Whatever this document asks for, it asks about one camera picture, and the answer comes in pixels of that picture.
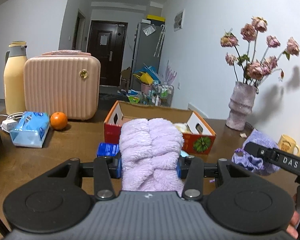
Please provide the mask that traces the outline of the person right hand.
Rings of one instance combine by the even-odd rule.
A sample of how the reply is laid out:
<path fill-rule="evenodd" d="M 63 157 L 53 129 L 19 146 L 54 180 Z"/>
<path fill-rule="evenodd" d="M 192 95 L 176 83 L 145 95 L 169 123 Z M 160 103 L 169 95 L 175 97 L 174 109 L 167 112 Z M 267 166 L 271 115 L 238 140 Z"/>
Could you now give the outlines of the person right hand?
<path fill-rule="evenodd" d="M 291 235 L 294 239 L 297 239 L 299 236 L 299 234 L 295 228 L 296 225 L 298 224 L 299 220 L 300 220 L 300 215 L 296 211 L 294 211 L 293 216 L 290 220 L 290 223 L 286 229 L 286 232 L 289 235 Z"/>

